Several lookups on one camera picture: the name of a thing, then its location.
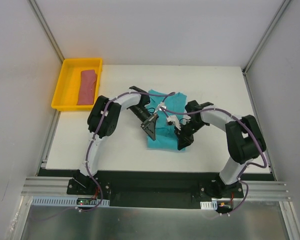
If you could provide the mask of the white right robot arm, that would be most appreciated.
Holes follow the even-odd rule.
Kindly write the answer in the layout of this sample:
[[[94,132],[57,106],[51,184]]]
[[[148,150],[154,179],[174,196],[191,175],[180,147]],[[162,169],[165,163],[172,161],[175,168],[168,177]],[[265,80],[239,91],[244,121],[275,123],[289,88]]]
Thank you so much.
[[[213,125],[226,134],[229,159],[216,178],[204,187],[208,196],[227,197],[249,165],[268,166],[264,155],[266,143],[254,116],[237,117],[211,102],[198,104],[195,100],[187,103],[185,111],[189,120],[174,127],[178,150],[190,146],[194,142],[194,133],[204,126]]]

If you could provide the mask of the yellow plastic bin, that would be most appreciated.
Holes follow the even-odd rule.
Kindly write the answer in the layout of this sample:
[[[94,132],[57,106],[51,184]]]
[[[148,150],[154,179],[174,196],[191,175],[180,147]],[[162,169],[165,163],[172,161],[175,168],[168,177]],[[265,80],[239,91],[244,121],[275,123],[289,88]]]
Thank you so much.
[[[59,112],[90,111],[93,104],[78,105],[81,86],[81,72],[94,70],[96,73],[96,87],[94,98],[98,98],[101,74],[103,70],[102,58],[67,58],[63,61],[55,87],[51,107]]]

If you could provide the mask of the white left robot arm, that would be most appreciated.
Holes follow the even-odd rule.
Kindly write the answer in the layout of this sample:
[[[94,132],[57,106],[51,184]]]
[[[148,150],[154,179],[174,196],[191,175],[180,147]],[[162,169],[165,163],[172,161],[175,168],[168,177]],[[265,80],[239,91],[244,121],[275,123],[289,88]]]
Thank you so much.
[[[157,113],[150,113],[146,106],[150,103],[151,94],[132,86],[127,92],[116,97],[99,96],[88,116],[87,124],[90,140],[82,162],[73,179],[84,194],[89,195],[95,191],[94,176],[98,172],[98,162],[102,146],[109,136],[116,130],[122,111],[130,110],[141,121],[140,127],[150,137],[156,139]]]

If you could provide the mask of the cyan t shirt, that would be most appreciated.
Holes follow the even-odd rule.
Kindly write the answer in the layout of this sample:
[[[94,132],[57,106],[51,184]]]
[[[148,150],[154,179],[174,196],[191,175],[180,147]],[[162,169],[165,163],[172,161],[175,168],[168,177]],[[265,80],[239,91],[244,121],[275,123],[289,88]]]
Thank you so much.
[[[164,104],[168,110],[178,113],[185,112],[187,96],[181,92],[177,92],[173,96],[169,96]],[[158,118],[155,125],[155,140],[147,137],[147,147],[156,150],[177,151],[178,138],[175,135],[175,128],[173,125],[167,125],[166,115],[158,110]]]

